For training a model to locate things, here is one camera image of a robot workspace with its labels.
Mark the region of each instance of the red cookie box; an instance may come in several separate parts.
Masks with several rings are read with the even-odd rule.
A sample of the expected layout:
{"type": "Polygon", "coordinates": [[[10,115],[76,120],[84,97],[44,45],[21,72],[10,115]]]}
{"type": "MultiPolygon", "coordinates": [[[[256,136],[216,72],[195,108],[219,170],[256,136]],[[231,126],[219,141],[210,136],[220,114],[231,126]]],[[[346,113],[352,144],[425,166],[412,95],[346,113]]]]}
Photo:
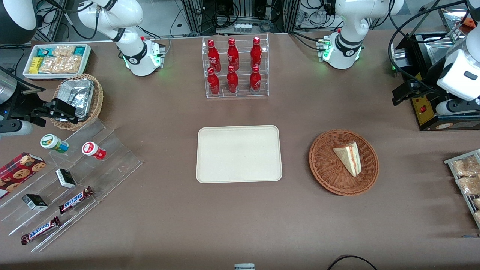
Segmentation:
{"type": "Polygon", "coordinates": [[[45,161],[37,156],[22,153],[0,168],[0,199],[18,188],[36,172],[45,168],[45,161]]]}

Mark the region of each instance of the sandwich slice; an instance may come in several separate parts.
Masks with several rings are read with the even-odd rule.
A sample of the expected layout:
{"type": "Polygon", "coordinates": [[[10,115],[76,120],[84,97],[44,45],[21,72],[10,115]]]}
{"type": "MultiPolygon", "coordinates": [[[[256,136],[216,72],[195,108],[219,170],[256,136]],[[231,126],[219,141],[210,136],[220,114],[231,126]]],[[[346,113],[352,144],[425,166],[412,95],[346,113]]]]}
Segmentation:
{"type": "Polygon", "coordinates": [[[361,164],[359,149],[356,142],[334,148],[333,151],[353,177],[359,175],[361,172],[361,164]]]}

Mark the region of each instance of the foil-wrapped food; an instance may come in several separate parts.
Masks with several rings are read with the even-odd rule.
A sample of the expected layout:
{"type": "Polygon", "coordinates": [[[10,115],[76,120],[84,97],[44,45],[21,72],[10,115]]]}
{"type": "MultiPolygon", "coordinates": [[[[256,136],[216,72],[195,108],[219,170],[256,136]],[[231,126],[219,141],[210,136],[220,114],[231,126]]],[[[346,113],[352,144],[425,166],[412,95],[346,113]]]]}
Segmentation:
{"type": "Polygon", "coordinates": [[[88,119],[95,83],[89,79],[70,80],[61,84],[57,98],[75,107],[79,122],[88,119]]]}

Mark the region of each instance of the cookie box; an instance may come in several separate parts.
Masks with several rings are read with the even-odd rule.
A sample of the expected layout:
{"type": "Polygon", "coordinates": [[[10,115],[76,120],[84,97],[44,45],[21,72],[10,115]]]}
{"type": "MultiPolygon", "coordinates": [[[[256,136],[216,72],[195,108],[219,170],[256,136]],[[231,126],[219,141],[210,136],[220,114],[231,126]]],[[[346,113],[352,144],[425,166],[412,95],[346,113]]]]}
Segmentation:
{"type": "Polygon", "coordinates": [[[25,65],[23,75],[25,78],[30,80],[56,80],[56,79],[66,79],[70,77],[74,77],[77,75],[82,75],[85,71],[85,68],[88,63],[88,58],[90,56],[91,48],[86,43],[56,43],[56,44],[39,44],[35,45],[32,48],[30,56],[28,57],[27,64],[25,65]],[[77,73],[56,73],[56,74],[41,74],[41,73],[30,73],[30,66],[32,65],[32,61],[37,56],[39,50],[52,48],[57,45],[62,46],[75,46],[75,47],[85,47],[82,55],[82,61],[80,63],[80,68],[78,69],[77,73]]]}
{"type": "Polygon", "coordinates": [[[46,166],[45,161],[37,156],[22,153],[7,165],[0,168],[0,199],[18,188],[46,166]]]}

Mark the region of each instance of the snickers bar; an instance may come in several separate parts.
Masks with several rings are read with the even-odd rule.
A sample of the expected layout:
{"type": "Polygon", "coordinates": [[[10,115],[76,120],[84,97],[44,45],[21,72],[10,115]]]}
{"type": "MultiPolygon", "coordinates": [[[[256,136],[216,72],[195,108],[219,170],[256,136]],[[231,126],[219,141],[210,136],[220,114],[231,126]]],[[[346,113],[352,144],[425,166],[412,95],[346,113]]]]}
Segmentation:
{"type": "Polygon", "coordinates": [[[74,208],[77,204],[79,204],[81,201],[85,200],[88,198],[90,195],[92,195],[94,192],[92,191],[91,187],[88,187],[84,189],[81,193],[79,193],[77,196],[71,198],[68,202],[66,202],[64,205],[59,206],[60,208],[60,214],[64,214],[65,212],[69,211],[70,209],[74,208]]]}
{"type": "Polygon", "coordinates": [[[46,231],[50,230],[51,228],[60,227],[60,226],[61,226],[61,224],[60,224],[59,218],[54,217],[52,219],[52,221],[48,222],[47,224],[43,225],[42,227],[34,230],[33,232],[31,232],[29,234],[24,234],[22,236],[22,245],[26,245],[27,243],[29,243],[30,241],[35,239],[35,237],[37,237],[41,234],[44,234],[46,231]]]}

